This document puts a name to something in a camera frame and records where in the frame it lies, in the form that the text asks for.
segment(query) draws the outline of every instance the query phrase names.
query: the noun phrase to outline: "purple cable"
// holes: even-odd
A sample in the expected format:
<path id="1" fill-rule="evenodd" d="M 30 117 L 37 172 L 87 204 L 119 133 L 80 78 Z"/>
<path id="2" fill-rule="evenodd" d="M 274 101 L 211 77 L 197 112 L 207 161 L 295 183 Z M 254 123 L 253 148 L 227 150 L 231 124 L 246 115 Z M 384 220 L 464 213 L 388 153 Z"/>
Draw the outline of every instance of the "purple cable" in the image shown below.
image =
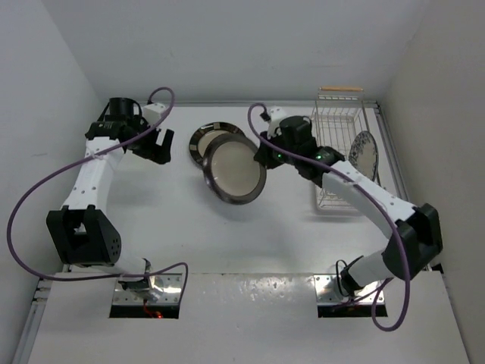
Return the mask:
<path id="1" fill-rule="evenodd" d="M 113 150 L 116 150 L 118 148 L 123 148 L 124 146 L 128 146 L 131 143 L 135 143 L 137 140 L 142 139 L 144 136 L 146 136 L 147 134 L 151 133 L 155 128 L 157 128 L 168 117 L 168 115 L 171 113 L 172 108 L 174 107 L 174 104 L 175 104 L 175 93 L 169 87 L 160 87 L 160 88 L 156 89 L 150 95 L 150 98 L 153 97 L 153 95 L 156 94 L 158 91 L 162 91 L 162 90 L 168 91 L 171 94 L 171 103 L 168 106 L 167 110 L 165 110 L 161 114 L 160 120 L 158 120 L 156 123 L 154 123 L 149 129 L 145 130 L 144 132 L 142 132 L 141 134 L 135 136 L 132 139 L 129 139 L 129 140 L 125 141 L 125 142 L 119 143 L 116 146 L 112 146 L 110 148 L 104 149 L 104 150 L 102 150 L 100 152 L 95 153 L 94 155 L 90 155 L 89 157 L 80 159 L 77 162 L 71 163 L 70 165 L 66 165 L 63 168 L 61 168 L 61 169 L 59 169 L 59 170 L 57 170 L 55 172 L 52 172 L 49 176 L 41 179 L 39 182 L 37 182 L 31 188 L 29 188 L 28 191 L 26 191 L 25 194 L 19 199 L 19 201 L 15 205 L 14 209 L 12 210 L 12 213 L 10 214 L 10 218 L 8 219 L 8 224 L 7 224 L 7 245 L 8 245 L 8 250 L 10 250 L 10 254 L 12 255 L 12 257 L 15 260 L 15 262 L 17 262 L 17 264 L 20 267 L 22 267 L 23 269 L 25 269 L 26 271 L 28 271 L 30 274 L 35 275 L 35 276 L 37 276 L 37 277 L 39 277 L 41 279 L 46 279 L 46 280 L 50 280 L 50 281 L 58 281 L 58 282 L 93 281 L 93 280 L 96 280 L 96 279 L 117 278 L 117 277 L 120 277 L 121 276 L 119 274 L 112 274 L 112 275 L 94 275 L 94 276 L 79 277 L 79 278 L 61 278 L 61 277 L 54 277 L 54 276 L 51 276 L 51 275 L 45 275 L 45 274 L 43 274 L 43 273 L 41 273 L 39 271 L 35 271 L 31 267 L 29 267 L 27 264 L 25 264 L 22 261 L 22 259 L 20 259 L 20 257 L 18 256 L 17 252 L 15 251 L 14 244 L 12 243 L 12 225 L 14 223 L 14 219 L 15 219 L 15 216 L 17 215 L 17 213 L 18 213 L 19 208 L 25 202 L 25 200 L 27 199 L 27 197 L 30 196 L 30 194 L 33 191 L 37 190 L 37 188 L 41 187 L 44 183 L 46 183 L 47 181 L 51 180 L 52 178 L 58 176 L 59 174 L 65 172 L 65 171 L 68 171 L 68 170 L 70 170 L 70 169 L 72 169 L 72 168 L 74 168 L 74 167 L 76 167 L 78 165 L 82 165 L 83 163 L 86 163 L 88 161 L 91 161 L 96 156 L 108 154 L 109 152 L 112 152 Z M 179 305 L 180 305 L 180 301 L 182 300 L 183 293 L 185 291 L 185 286 L 186 286 L 186 283 L 187 283 L 187 278 L 188 278 L 188 275 L 189 275 L 189 266 L 187 265 L 187 263 L 180 262 L 180 263 L 177 263 L 177 264 L 173 264 L 170 267 L 163 268 L 163 269 L 161 269 L 159 271 L 154 271 L 152 273 L 146 273 L 144 275 L 123 275 L 123 276 L 124 277 L 127 277 L 127 278 L 147 278 L 147 277 L 150 277 L 152 275 L 160 275 L 162 273 L 165 273 L 166 271 L 170 271 L 171 269 L 176 268 L 176 267 L 179 267 L 181 265 L 183 265 L 185 267 L 186 274 L 185 274 L 185 279 L 184 279 L 184 282 L 183 282 L 182 290 L 180 291 L 180 298 L 179 298 Z"/>
<path id="2" fill-rule="evenodd" d="M 350 183 L 353 183 L 354 182 L 352 178 L 349 178 L 344 173 L 342 173 L 342 172 L 340 172 L 340 171 L 338 171 L 338 170 L 330 167 L 329 165 L 325 165 L 324 163 L 317 162 L 314 159 L 306 158 L 306 157 L 303 157 L 301 155 L 297 155 L 295 153 L 288 152 L 287 150 L 281 149 L 280 147 L 275 146 L 274 144 L 268 142 L 265 138 L 263 138 L 262 136 L 260 136 L 259 133 L 256 131 L 256 129 L 255 129 L 253 123 L 252 123 L 252 118 L 251 118 L 252 110 L 254 108 L 258 107 L 258 106 L 259 107 L 262 107 L 265 112 L 268 112 L 268 110 L 266 109 L 266 105 L 265 104 L 260 103 L 260 102 L 255 103 L 255 104 L 252 104 L 251 106 L 249 106 L 249 110 L 248 110 L 248 122 L 249 122 L 249 127 L 251 128 L 251 131 L 257 136 L 257 138 L 259 138 L 259 140 L 261 141 L 261 143 L 264 143 L 267 146 L 269 146 L 270 148 L 276 150 L 277 152 L 282 153 L 284 155 L 288 155 L 291 158 L 299 159 L 300 161 L 307 162 L 307 163 L 309 163 L 311 165 L 314 165 L 314 166 L 316 166 L 318 168 L 321 168 L 324 171 L 332 172 L 332 173 L 336 174 L 337 176 L 339 176 L 340 178 L 342 178 L 343 180 L 346 180 L 346 181 L 348 181 Z M 396 321 L 396 323 L 394 325 L 391 325 L 389 327 L 385 327 L 385 326 L 382 326 L 379 322 L 377 322 L 377 319 L 376 319 L 376 309 L 375 309 L 375 306 L 377 304 L 377 301 L 376 300 L 374 300 L 374 302 L 372 303 L 373 309 L 371 310 L 372 321 L 374 322 L 374 324 L 380 330 L 382 330 L 382 331 L 395 331 L 404 322 L 404 319 L 405 319 L 406 314 L 408 312 L 409 297 L 410 297 L 410 294 L 411 294 L 411 275 L 409 274 L 409 265 L 408 265 L 408 259 L 406 257 L 406 251 L 405 251 L 405 248 L 404 248 L 404 244 L 402 243 L 401 237 L 399 236 L 399 232 L 397 231 L 397 228 L 394 225 L 394 221 L 387 214 L 386 210 L 380 205 L 380 203 L 373 196 L 371 196 L 366 190 L 364 190 L 362 187 L 360 187 L 359 185 L 354 184 L 353 186 L 360 193 L 362 193 L 365 197 L 367 197 L 369 199 L 369 201 L 371 201 L 374 206 L 376 206 L 376 208 L 383 215 L 383 217 L 386 219 L 387 223 L 391 227 L 391 229 L 393 231 L 394 239 L 397 242 L 397 247 L 398 247 L 398 250 L 399 250 L 399 256 L 401 258 L 401 263 L 402 263 L 402 270 L 404 271 L 404 282 L 405 282 L 404 303 L 402 304 L 401 314 L 399 315 L 399 317 L 398 317 L 398 319 L 397 319 L 397 321 Z M 385 287 L 385 285 L 387 283 L 389 283 L 389 282 L 387 280 L 385 280 L 384 283 L 381 284 L 381 286 L 379 288 L 377 288 L 377 290 L 376 290 L 376 292 L 377 292 L 376 297 L 379 295 L 379 293 L 382 291 L 382 289 L 384 289 L 384 287 Z"/>

